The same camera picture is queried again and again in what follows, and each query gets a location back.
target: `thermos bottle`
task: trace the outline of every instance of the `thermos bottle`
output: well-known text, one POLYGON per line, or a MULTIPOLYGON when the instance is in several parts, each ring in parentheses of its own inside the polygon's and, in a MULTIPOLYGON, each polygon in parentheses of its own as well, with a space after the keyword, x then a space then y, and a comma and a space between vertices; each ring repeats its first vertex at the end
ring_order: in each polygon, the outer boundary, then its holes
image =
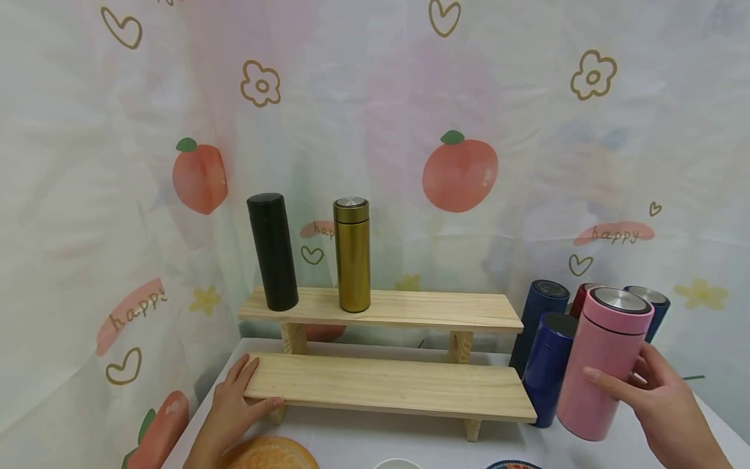
POLYGON ((370 307, 370 203, 362 197, 333 202, 338 304, 360 313, 370 307))
POLYGON ((578 319, 581 317, 581 310, 584 308, 584 301, 586 301, 586 293, 594 287, 603 287, 601 284, 594 284, 587 282, 585 284, 578 285, 578 290, 575 292, 575 299, 570 307, 570 314, 572 317, 578 319))
POLYGON ((590 441, 607 436, 618 401, 588 381, 583 370, 590 366, 627 380, 653 314, 653 306, 633 293, 589 290, 557 405, 557 417, 571 433, 590 441))
POLYGON ((662 321, 664 320, 664 316, 667 315, 667 310, 669 309, 670 305, 669 298, 662 295, 658 291, 651 290, 650 288, 646 287, 629 285, 625 287, 625 290, 629 291, 630 293, 635 293, 636 295, 651 303, 654 307, 654 318, 651 320, 651 325, 649 326, 648 332, 646 332, 646 342, 650 344, 652 339, 654 338, 654 335, 656 335, 656 331, 659 329, 659 326, 661 326, 662 321))
POLYGON ((273 311, 291 309, 299 297, 284 196, 275 193, 253 195, 247 199, 247 211, 258 253, 265 303, 273 311))
POLYGON ((526 304, 523 307, 521 322, 523 332, 516 338, 513 345, 510 366, 516 369, 519 377, 524 375, 526 362, 529 361, 529 353, 534 343, 536 330, 539 328, 539 320, 548 311, 564 313, 568 305, 570 292, 568 289, 550 280, 534 280, 529 287, 526 296, 526 304))
POLYGON ((536 410, 535 427, 547 428, 555 420, 557 399, 577 327, 578 320, 563 313, 544 313, 539 321, 521 381, 536 410))

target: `wooden shelf leg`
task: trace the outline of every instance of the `wooden shelf leg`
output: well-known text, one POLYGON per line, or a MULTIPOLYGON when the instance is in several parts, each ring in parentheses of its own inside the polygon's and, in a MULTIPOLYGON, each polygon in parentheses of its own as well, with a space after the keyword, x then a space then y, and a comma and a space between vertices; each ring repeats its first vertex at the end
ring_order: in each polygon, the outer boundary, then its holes
MULTIPOLYGON (((295 353, 307 355, 308 353, 308 326, 307 324, 282 323, 281 340, 283 341, 284 353, 295 353)), ((275 425, 281 425, 287 414, 287 406, 283 405, 271 412, 271 421, 275 425)))
POLYGON ((284 353, 308 353, 308 327, 306 324, 282 323, 281 340, 284 353))
POLYGON ((274 425, 281 425, 281 423, 284 421, 284 416, 287 414, 287 406, 282 405, 276 410, 271 411, 271 421, 274 423, 274 425))
POLYGON ((474 334, 471 332, 451 331, 451 344, 448 349, 448 358, 451 363, 468 363, 471 354, 471 343, 474 334))
MULTIPOLYGON (((450 360, 451 363, 458 363, 461 365, 468 363, 473 340, 474 334, 471 332, 451 331, 448 360, 450 360)), ((466 429, 466 439, 475 443, 479 439, 479 428, 481 426, 481 420, 465 419, 463 421, 463 427, 466 429)))

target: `white table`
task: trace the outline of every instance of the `white table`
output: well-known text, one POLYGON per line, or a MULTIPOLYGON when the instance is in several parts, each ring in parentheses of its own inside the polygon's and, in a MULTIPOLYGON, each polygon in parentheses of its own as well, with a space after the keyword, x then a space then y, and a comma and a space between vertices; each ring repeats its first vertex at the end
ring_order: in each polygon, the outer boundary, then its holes
MULTIPOLYGON (((281 341, 244 338, 219 374, 217 382, 224 380, 230 366, 245 352, 283 351, 281 341)), ((447 352, 311 342, 310 353, 443 362, 447 352)), ((504 354, 472 352, 470 362, 507 366, 508 359, 509 356, 504 354)), ((213 392, 211 388, 163 467, 182 467, 211 407, 213 392)), ((700 399, 698 404, 734 467, 747 467, 750 446, 700 399)), ((521 459, 544 469, 662 467, 651 454, 632 410, 624 404, 617 411, 609 436, 600 443, 575 437, 557 421, 544 429, 485 421, 481 424, 479 442, 469 443, 459 419, 305 407, 290 407, 281 426, 273 426, 266 420, 256 424, 245 437, 260 432, 279 434, 298 441, 313 454, 322 469, 372 469, 388 458, 409 459, 424 469, 485 469, 503 459, 521 459)))

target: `left hand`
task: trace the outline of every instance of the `left hand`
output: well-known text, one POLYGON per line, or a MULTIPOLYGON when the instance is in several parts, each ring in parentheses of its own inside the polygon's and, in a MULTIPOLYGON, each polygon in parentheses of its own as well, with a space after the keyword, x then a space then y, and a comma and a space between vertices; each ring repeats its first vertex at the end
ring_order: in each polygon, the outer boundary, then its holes
POLYGON ((255 405, 245 402, 245 388, 260 362, 256 358, 245 366, 249 359, 247 354, 243 355, 226 374, 223 383, 216 386, 211 410, 198 432, 184 469, 217 467, 221 454, 255 422, 284 405, 281 398, 269 398, 255 405))

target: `plate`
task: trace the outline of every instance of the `plate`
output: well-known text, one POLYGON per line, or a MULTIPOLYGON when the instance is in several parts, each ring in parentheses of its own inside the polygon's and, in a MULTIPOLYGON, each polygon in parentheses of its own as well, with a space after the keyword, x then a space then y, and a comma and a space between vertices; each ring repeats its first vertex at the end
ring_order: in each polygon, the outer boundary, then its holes
POLYGON ((541 467, 537 466, 536 464, 531 464, 530 462, 526 461, 518 461, 516 459, 509 459, 506 461, 498 461, 494 464, 491 464, 487 469, 542 469, 541 467))

